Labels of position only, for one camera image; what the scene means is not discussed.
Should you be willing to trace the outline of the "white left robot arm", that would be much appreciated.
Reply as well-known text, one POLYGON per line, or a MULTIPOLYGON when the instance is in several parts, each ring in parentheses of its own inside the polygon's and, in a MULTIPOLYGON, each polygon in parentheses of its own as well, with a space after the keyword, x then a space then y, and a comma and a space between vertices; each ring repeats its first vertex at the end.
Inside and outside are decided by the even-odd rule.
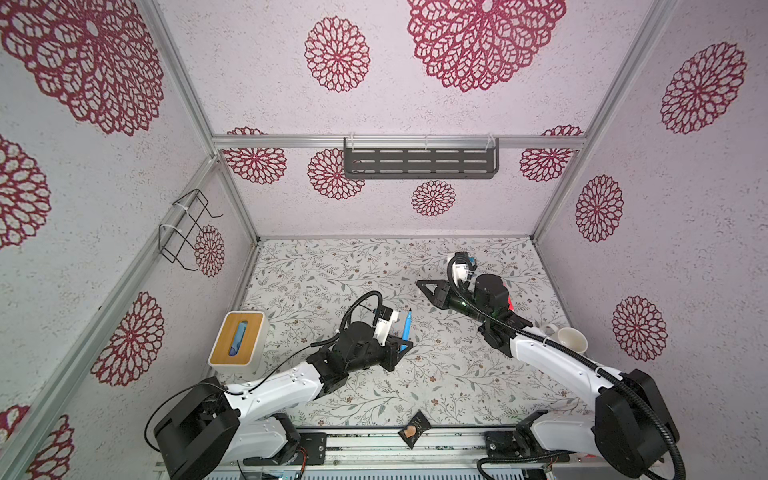
POLYGON ((176 393, 178 403, 153 428, 169 477, 203 479, 227 462, 286 463, 300 442, 286 409, 335 392, 353 372, 393 371, 413 343, 353 322, 310 347, 305 361, 255 382, 225 387, 209 377, 176 393))

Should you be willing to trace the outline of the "blue highlighter pen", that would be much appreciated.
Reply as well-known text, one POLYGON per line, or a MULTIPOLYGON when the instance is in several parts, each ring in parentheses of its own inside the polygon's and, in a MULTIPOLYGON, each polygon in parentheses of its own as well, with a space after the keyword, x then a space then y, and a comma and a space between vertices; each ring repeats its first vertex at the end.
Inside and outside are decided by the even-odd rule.
POLYGON ((412 325, 412 319, 413 319, 413 312, 411 309, 408 310, 406 320, 403 326, 403 332, 402 332, 402 340, 407 341, 410 339, 410 330, 412 325))

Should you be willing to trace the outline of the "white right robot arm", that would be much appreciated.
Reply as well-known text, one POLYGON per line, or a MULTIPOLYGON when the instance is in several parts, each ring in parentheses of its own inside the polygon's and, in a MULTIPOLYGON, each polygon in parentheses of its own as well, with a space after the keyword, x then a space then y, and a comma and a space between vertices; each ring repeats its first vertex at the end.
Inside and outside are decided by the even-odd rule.
POLYGON ((549 339, 514 311, 496 275, 482 274, 473 283, 447 279, 416 285, 434 307, 479 321, 478 331, 491 348, 542 371, 593 408, 586 420, 544 410, 529 415, 516 427, 516 454, 490 455, 479 460, 480 467, 588 454, 627 478, 656 479, 653 465, 668 457, 674 478, 686 478, 679 432, 648 374, 603 366, 549 339))

